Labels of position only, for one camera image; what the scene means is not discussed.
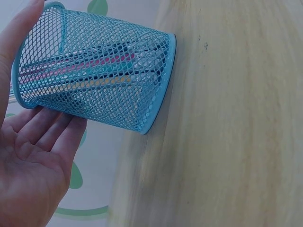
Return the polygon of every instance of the dark spot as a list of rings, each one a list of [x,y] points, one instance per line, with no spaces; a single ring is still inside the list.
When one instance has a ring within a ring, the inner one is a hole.
[[[204,48],[207,51],[207,48],[208,48],[208,43],[207,42],[204,44]]]

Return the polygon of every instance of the metal mesh cup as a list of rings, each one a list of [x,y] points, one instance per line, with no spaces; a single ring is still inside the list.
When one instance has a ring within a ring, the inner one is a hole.
[[[24,108],[46,106],[145,134],[175,51],[173,34],[52,2],[19,49],[14,93]]]

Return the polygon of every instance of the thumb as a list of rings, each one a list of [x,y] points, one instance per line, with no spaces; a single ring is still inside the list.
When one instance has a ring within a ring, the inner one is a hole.
[[[31,0],[0,33],[0,126],[9,101],[11,67],[22,42],[38,21],[44,0]]]

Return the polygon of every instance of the hand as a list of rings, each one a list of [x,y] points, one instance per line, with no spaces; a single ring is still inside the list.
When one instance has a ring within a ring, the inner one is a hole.
[[[11,66],[44,0],[0,34],[0,227],[45,226],[66,194],[86,120],[38,107],[4,120]]]

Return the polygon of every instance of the light wood table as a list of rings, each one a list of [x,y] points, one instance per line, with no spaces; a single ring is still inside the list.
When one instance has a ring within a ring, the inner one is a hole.
[[[163,0],[178,53],[160,114],[128,132],[110,227],[303,226],[303,3]]]

